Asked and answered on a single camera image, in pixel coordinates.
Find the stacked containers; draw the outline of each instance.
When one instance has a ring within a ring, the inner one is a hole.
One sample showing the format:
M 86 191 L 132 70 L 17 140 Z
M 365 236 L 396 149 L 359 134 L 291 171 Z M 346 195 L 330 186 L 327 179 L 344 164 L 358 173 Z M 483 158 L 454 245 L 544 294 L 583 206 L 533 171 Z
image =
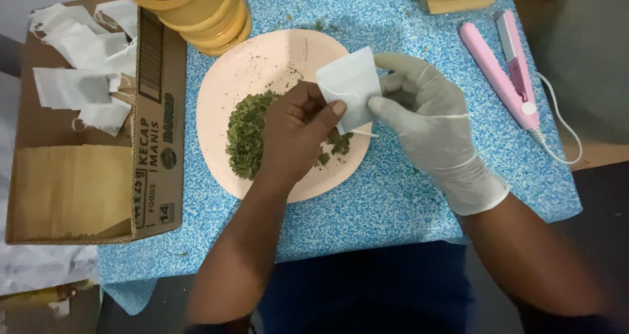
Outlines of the stacked containers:
M 245 41 L 251 13 L 245 0 L 133 0 L 179 32 L 199 52 L 217 57 Z

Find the glove cuff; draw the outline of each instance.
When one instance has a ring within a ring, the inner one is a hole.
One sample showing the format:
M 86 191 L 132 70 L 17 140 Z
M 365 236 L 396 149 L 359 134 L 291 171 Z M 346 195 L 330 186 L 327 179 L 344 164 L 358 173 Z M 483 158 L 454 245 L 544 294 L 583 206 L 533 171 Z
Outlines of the glove cuff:
M 459 166 L 430 174 L 452 211 L 461 216 L 491 210 L 509 195 L 506 181 L 488 169 L 477 153 Z

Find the hand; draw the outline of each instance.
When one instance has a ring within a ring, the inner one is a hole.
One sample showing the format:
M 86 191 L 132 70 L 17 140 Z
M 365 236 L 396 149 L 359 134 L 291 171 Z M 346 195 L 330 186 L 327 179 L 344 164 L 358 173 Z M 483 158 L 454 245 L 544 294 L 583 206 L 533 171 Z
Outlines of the hand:
M 261 173 L 288 191 L 310 171 L 319 147 L 341 120 L 347 105 L 326 105 L 316 83 L 300 81 L 267 110 Z
M 377 66 L 395 73 L 380 81 L 389 99 L 370 98 L 370 109 L 396 131 L 406 156 L 434 179 L 452 210 L 476 214 L 506 198 L 509 187 L 474 149 L 463 91 L 422 59 L 396 53 L 373 57 Z

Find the white cord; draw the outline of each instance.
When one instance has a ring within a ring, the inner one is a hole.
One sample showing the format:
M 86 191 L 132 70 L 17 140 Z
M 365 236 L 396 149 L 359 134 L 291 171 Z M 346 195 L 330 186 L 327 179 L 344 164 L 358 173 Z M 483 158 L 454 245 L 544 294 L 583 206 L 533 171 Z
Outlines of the white cord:
M 572 136 L 574 137 L 574 140 L 577 141 L 577 145 L 579 145 L 579 155 L 578 155 L 577 159 L 574 160 L 574 161 L 565 161 L 565 160 L 562 160 L 561 158 L 557 157 L 548 148 L 548 145 L 546 144 L 546 137 L 544 136 L 542 131 L 539 129 L 539 127 L 530 129 L 529 132 L 531 132 L 531 135 L 533 135 L 535 140 L 537 140 L 537 142 L 540 143 L 540 145 L 544 148 L 546 153 L 548 153 L 553 158 L 553 160 L 555 160 L 557 162 L 560 162 L 560 163 L 564 163 L 566 165 L 573 165 L 573 164 L 577 163 L 581 159 L 581 156 L 583 156 L 583 145 L 581 145 L 581 140 L 577 136 L 577 133 L 575 133 L 574 130 L 572 130 L 572 128 L 563 120 L 563 118 L 561 117 L 561 114 L 559 114 L 559 107 L 557 106 L 557 97 L 555 97 L 555 90 L 552 88 L 552 85 L 550 84 L 550 82 L 548 82 L 548 80 L 546 80 L 544 75 L 542 75 L 541 73 L 537 73 L 537 75 L 540 77 L 542 82 L 546 84 L 546 86 L 548 87 L 548 90 L 550 91 L 550 96 L 552 97 L 552 102 L 555 105 L 555 112 L 557 112 L 557 118 L 559 119 L 559 121 L 561 121 L 563 126 L 570 132 L 570 134 L 572 134 Z

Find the dark clothing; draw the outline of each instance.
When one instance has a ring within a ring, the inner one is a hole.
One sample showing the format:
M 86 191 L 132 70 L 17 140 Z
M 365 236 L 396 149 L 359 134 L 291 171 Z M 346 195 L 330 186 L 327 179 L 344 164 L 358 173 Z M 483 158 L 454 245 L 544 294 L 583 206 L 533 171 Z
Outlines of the dark clothing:
M 278 264 L 258 306 L 263 332 L 465 333 L 474 311 L 465 252 L 466 246 L 429 242 Z M 516 306 L 527 333 L 613 332 L 600 316 L 566 318 Z

